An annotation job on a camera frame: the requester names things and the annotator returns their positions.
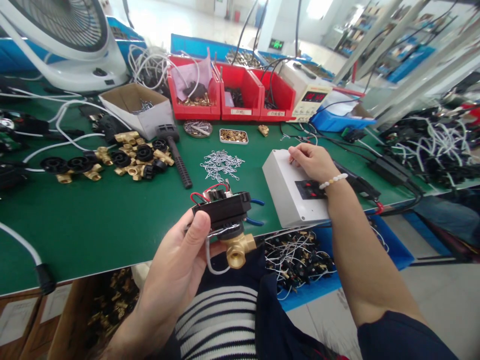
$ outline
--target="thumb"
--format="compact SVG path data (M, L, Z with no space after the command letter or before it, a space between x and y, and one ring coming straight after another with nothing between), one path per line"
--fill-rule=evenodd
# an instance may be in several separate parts
M180 246L180 254L186 265L193 263L209 232L210 216L205 211L198 211Z
M300 149L290 146L288 148L288 152L290 153L290 156L294 158L302 167L307 165L307 161L309 158L306 157Z

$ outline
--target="pink paper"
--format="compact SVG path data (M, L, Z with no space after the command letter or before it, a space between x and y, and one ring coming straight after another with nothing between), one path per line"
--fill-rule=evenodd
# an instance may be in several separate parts
M182 65L171 67L171 77L175 82L176 87L176 96L181 100L185 101L187 99L187 95L184 94L183 90L190 87L192 82L197 82L198 70L197 66L194 63L188 65ZM200 69L200 80L198 81L199 84L203 84L205 88L209 88L210 79L212 78L212 68L210 65L210 50L208 50L208 56L198 62L198 68ZM186 80L188 86L185 85L184 79L179 74L183 76Z

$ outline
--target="red digital display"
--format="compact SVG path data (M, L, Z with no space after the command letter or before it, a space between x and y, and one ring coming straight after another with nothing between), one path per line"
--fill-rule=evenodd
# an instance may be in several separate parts
M327 94L324 92L307 91L302 101L308 103L321 103L326 96Z

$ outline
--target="green exit sign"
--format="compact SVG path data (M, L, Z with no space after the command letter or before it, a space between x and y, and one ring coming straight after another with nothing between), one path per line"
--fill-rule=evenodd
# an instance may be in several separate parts
M270 40L269 48L281 50L283 47L284 47L284 41L275 40L275 39Z

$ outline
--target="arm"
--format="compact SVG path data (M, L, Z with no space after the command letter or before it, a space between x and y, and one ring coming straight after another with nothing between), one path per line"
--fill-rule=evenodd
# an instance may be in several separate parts
M320 183L340 174L323 147L302 143L288 151L291 159ZM388 310L427 324L347 180L327 186L325 192L335 264L356 326L373 323Z
M168 231L135 309L120 325L101 359L143 359L165 345L199 288L207 266L205 238L209 231L208 214L198 211L194 218L191 210ZM222 251L225 246L219 241L210 246L212 257Z

